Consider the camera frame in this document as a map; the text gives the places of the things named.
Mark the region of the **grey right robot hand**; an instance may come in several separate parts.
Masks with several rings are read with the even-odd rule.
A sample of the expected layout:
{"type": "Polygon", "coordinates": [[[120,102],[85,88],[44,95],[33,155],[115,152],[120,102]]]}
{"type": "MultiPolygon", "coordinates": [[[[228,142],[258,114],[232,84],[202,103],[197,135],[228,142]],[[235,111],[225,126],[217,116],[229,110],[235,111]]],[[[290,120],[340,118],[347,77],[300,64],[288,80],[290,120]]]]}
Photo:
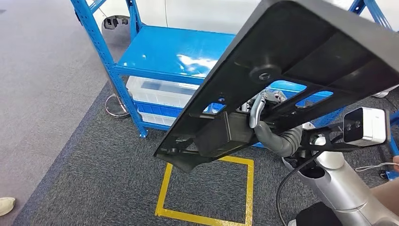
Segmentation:
{"type": "Polygon", "coordinates": [[[283,137],[274,134],[270,127],[260,120],[269,94],[273,96],[273,93],[266,89],[255,97],[250,110],[249,127],[254,130],[255,136],[267,150],[280,157],[287,157],[290,151],[290,149],[287,149],[287,141],[283,137]]]}

